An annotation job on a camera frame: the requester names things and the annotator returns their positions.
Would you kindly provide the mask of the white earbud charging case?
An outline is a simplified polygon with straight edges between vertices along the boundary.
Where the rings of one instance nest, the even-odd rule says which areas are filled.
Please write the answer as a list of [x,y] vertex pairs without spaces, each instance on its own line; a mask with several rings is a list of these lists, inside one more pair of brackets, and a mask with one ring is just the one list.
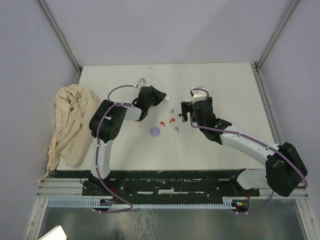
[[171,97],[169,95],[166,95],[163,99],[164,102],[170,102],[171,101]]

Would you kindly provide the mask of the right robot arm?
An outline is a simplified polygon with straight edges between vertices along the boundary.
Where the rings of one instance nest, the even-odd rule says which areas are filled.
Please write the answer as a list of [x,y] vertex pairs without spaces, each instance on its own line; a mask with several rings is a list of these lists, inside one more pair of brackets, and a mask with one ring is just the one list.
[[235,149],[264,166],[241,170],[229,183],[234,195],[240,196],[249,189],[267,188],[288,197],[295,189],[307,188],[308,170],[291,143],[262,141],[242,132],[231,122],[216,117],[211,97],[182,101],[180,106],[182,121],[189,121],[191,127],[199,129],[209,141]]

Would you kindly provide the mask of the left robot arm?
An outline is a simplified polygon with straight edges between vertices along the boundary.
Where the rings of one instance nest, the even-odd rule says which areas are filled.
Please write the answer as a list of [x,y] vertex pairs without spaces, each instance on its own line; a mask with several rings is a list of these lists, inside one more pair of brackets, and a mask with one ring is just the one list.
[[138,96],[131,102],[102,101],[89,122],[91,135],[96,141],[96,152],[91,174],[98,178],[93,189],[99,195],[106,195],[111,183],[106,178],[111,173],[110,160],[112,145],[120,133],[124,121],[141,122],[149,109],[158,106],[168,95],[151,86],[139,88]]

